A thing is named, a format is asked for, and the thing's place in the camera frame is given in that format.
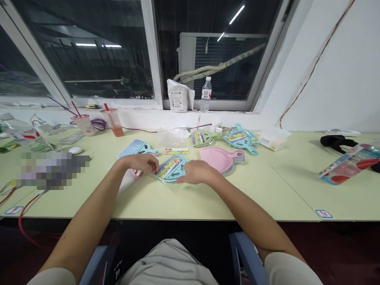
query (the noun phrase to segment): green dustpan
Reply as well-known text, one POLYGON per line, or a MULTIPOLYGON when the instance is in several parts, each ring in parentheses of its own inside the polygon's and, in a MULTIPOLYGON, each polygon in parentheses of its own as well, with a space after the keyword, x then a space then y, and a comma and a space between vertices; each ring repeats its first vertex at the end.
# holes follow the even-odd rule
POLYGON ((222 133, 210 133, 209 131, 196 131, 191 134, 193 147, 209 146, 214 139, 220 139, 222 133))

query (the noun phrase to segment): air conditioner unit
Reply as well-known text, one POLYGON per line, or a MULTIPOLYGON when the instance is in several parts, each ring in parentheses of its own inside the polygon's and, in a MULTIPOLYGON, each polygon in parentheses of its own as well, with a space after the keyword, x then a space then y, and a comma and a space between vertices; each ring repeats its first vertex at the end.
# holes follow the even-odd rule
MULTIPOLYGON (((218 42, 219 37, 220 34, 217 33, 181 33, 177 49, 179 73, 207 65, 218 66, 265 43, 268 39, 266 34, 224 34, 218 42)), ((246 100, 263 52, 264 49, 211 75, 213 97, 246 100)), ((195 90, 196 99, 199 99, 204 83, 205 79, 202 78, 190 81, 186 85, 195 90)))

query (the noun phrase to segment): table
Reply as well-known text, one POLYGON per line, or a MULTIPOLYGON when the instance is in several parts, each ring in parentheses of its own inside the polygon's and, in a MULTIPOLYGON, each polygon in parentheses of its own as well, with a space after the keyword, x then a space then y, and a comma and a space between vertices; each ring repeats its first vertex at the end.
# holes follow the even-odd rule
MULTIPOLYGON (((351 139, 371 144, 379 136, 362 134, 351 139)), ((366 169, 338 186, 316 178, 341 156, 322 147, 320 137, 320 133, 294 133, 285 149, 267 155, 267 162, 313 210, 325 210, 332 216, 323 220, 379 221, 380 174, 366 169)))
MULTIPOLYGON (((67 137, 73 130, 68 130, 51 138, 57 142, 67 137)), ((27 209, 25 217, 39 218, 72 218, 91 192, 103 179, 108 168, 115 162, 117 155, 134 139, 140 139, 156 147, 155 134, 137 131, 126 131, 124 137, 116 138, 110 130, 97 132, 94 137, 84 137, 75 143, 85 151, 82 155, 89 155, 92 160, 84 172, 72 179, 71 186, 63 190, 51 190, 41 196, 27 209)), ((199 159, 199 149, 191 146, 191 139, 187 140, 190 147, 188 159, 199 159)), ((232 151, 224 141, 216 146, 232 151)), ((277 221, 320 221, 318 215, 307 203, 288 185, 277 171, 266 161, 271 155, 278 154, 259 146, 259 156, 246 154, 246 161, 235 166, 226 177, 231 183, 254 199, 277 221)), ((16 160, 21 148, 0 156, 2 161, 16 160)), ((158 157, 160 163, 168 156, 158 157)), ((0 173, 0 184, 11 177, 11 170, 0 173)), ((4 213, 12 206, 25 206, 39 192, 30 188, 21 187, 15 197, 11 197, 0 206, 0 213, 4 213)), ((162 220, 234 220, 232 214, 208 186, 170 184, 166 185, 152 175, 144 175, 122 192, 116 201, 113 213, 116 219, 162 219, 162 220)))

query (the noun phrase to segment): glass pane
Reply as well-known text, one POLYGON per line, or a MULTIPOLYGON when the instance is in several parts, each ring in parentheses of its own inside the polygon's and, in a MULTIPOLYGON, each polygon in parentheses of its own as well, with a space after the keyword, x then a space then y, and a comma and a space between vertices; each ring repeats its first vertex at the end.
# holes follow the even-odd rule
POLYGON ((14 3, 73 97, 154 99, 140 1, 14 3))
POLYGON ((1 26, 0 43, 0 63, 12 72, 0 67, 0 96, 50 95, 49 91, 1 26), (43 94, 28 86, 23 80, 38 88, 43 94))
MULTIPOLYGON (((165 98, 168 78, 218 66, 268 41, 280 0, 155 0, 165 98), (233 17, 245 6, 234 21, 233 17)), ((264 48, 210 75, 212 99, 246 100, 264 48)), ((187 83, 200 99, 205 78, 187 83)))

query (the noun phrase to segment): person's left hand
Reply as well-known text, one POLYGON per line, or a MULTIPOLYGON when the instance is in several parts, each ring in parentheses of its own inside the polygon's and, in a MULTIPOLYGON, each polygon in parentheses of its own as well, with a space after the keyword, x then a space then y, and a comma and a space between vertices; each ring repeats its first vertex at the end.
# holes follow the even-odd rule
POLYGON ((147 172, 151 171, 152 173, 156 173, 158 171, 158 160, 151 154, 133 154, 123 156, 120 159, 126 163, 128 168, 147 172))

